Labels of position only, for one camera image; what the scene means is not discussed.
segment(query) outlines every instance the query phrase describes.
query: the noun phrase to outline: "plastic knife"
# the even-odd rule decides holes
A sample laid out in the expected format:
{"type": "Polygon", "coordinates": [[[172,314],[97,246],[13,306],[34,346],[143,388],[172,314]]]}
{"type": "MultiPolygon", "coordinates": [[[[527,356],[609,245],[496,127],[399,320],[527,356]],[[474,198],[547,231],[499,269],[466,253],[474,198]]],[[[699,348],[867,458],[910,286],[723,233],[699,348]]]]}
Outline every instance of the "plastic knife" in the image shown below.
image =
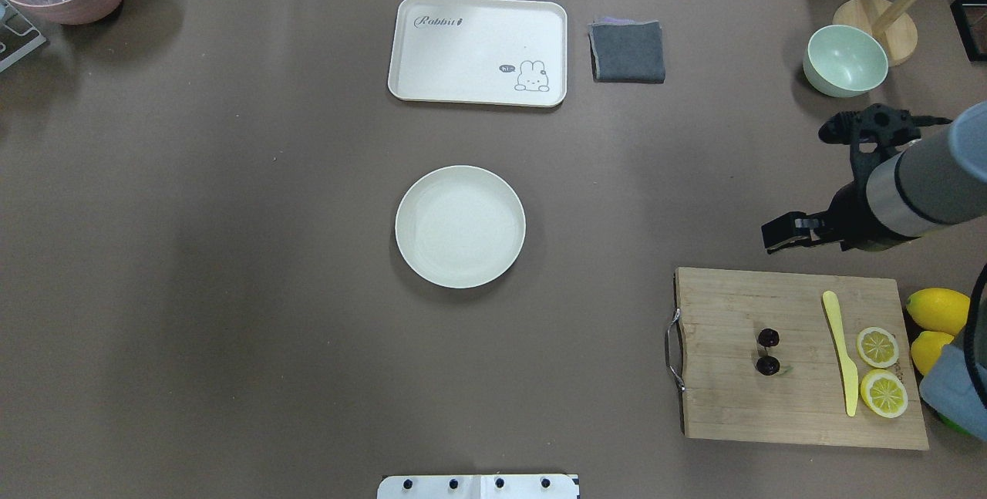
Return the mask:
{"type": "Polygon", "coordinates": [[[843,316],[840,313],[840,302],[835,292],[827,291],[822,294],[822,306],[829,320],[829,331],[833,334],[836,345],[836,357],[840,361],[840,376],[843,379],[843,398],[847,401],[847,416],[857,415],[857,365],[847,354],[847,341],[843,335],[843,316]]]}

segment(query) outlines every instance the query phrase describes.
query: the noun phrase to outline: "metal handle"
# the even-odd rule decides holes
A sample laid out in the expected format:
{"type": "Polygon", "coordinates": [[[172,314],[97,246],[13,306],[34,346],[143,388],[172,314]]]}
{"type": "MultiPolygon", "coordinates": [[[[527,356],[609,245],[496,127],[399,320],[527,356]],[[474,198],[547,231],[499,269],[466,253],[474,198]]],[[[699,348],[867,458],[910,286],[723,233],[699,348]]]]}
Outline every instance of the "metal handle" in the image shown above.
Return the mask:
{"type": "MultiPolygon", "coordinates": [[[[671,343],[672,328],[675,327],[675,324],[679,322],[681,317],[682,317],[682,310],[675,309],[675,315],[672,317],[672,321],[669,323],[669,327],[665,330],[665,365],[669,367],[669,372],[672,373],[672,377],[674,377],[675,379],[675,384],[677,385],[679,392],[684,393],[686,391],[685,382],[683,382],[682,377],[678,375],[678,372],[676,372],[674,366],[672,366],[672,352],[669,347],[669,344],[671,343]]],[[[679,348],[682,348],[681,331],[679,331],[679,348]]]]}

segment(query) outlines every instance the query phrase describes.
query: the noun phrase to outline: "lemon slice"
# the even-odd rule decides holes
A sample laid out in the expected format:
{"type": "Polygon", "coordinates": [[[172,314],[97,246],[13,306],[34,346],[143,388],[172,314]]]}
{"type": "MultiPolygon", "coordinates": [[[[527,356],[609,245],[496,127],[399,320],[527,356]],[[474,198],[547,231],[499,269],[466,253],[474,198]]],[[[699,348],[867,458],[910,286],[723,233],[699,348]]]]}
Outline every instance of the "lemon slice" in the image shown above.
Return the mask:
{"type": "Polygon", "coordinates": [[[857,334],[857,354],[874,368],[887,368],[898,362],[898,341],[884,329],[868,327],[857,334]]]}
{"type": "Polygon", "coordinates": [[[898,377],[886,369],[872,369],[861,379],[864,404],[884,418],[898,418],[908,408],[908,393],[898,377]]]}

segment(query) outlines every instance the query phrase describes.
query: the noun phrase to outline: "wooden stand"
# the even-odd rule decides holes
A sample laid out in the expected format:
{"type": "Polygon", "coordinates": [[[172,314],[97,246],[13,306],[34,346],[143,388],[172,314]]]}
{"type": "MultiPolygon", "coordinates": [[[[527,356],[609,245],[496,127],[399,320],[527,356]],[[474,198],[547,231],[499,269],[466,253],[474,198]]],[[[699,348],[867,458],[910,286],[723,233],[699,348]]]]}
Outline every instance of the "wooden stand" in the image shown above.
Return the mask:
{"type": "Polygon", "coordinates": [[[833,15],[833,24],[850,25],[872,35],[888,53],[888,64],[909,59],[919,42],[915,22],[905,11],[915,0],[850,0],[833,15]]]}

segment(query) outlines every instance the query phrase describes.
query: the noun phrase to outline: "folded napkin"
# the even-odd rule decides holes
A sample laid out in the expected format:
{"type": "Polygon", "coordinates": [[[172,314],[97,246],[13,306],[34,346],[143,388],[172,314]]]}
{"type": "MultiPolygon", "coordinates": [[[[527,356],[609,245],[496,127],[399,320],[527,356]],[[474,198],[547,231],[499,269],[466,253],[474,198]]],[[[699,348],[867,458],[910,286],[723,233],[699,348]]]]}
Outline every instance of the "folded napkin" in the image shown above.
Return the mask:
{"type": "Polygon", "coordinates": [[[593,78],[603,82],[665,82],[662,25],[599,18],[589,25],[593,78]]]}

